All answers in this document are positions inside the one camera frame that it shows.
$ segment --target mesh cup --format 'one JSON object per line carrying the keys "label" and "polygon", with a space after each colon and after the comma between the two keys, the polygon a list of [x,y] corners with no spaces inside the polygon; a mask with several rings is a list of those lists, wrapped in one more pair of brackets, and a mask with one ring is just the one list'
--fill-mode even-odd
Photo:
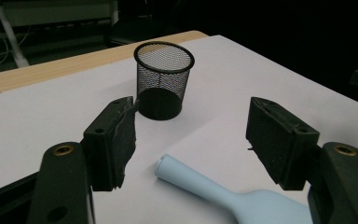
{"label": "mesh cup", "polygon": [[181,46],[147,42],[134,51],[139,112],[156,120],[173,119],[182,110],[193,55]]}

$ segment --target light blue object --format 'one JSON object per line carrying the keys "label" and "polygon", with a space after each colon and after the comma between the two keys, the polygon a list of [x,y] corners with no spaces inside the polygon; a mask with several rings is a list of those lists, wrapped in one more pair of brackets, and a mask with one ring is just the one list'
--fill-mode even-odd
{"label": "light blue object", "polygon": [[310,210],[271,190],[234,193],[170,155],[158,162],[155,175],[234,213],[240,224],[311,224]]}

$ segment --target chair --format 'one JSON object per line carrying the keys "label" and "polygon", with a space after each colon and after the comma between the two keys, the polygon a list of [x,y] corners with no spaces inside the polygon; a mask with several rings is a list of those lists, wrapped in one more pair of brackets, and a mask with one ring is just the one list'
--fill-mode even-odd
{"label": "chair", "polygon": [[139,15],[139,5],[130,8],[119,2],[121,15],[119,14],[118,21],[106,32],[105,45],[113,48],[183,32],[172,23],[182,13],[186,2],[187,0],[145,1],[143,16]]}

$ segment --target wooden surface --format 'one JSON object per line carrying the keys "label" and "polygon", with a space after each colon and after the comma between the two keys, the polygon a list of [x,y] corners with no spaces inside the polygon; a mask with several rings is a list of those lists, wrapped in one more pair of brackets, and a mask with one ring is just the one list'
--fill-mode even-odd
{"label": "wooden surface", "polygon": [[[167,35],[153,40],[181,43],[188,40],[206,37],[198,31],[189,31],[177,35]],[[29,67],[9,70],[0,73],[0,92],[46,81],[56,77],[63,77],[76,72],[98,67],[107,63],[133,57],[135,48],[143,42],[99,50],[75,57],[65,58],[48,63],[40,63]]]}

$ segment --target white table surface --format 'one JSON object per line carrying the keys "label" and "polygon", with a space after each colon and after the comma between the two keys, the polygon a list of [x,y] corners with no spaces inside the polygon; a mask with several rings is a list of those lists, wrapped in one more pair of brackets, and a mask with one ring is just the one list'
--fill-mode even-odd
{"label": "white table surface", "polygon": [[[123,187],[94,192],[97,223],[237,222],[224,208],[157,179],[165,153],[235,192],[271,189],[307,204],[309,186],[281,190],[247,150],[252,96],[275,101],[321,132],[320,146],[358,147],[357,102],[220,35],[181,45],[196,58],[183,110],[166,121],[137,113],[137,148]],[[0,187],[38,171],[49,147],[79,142],[107,104],[125,96],[136,97],[134,59],[0,93]]]}

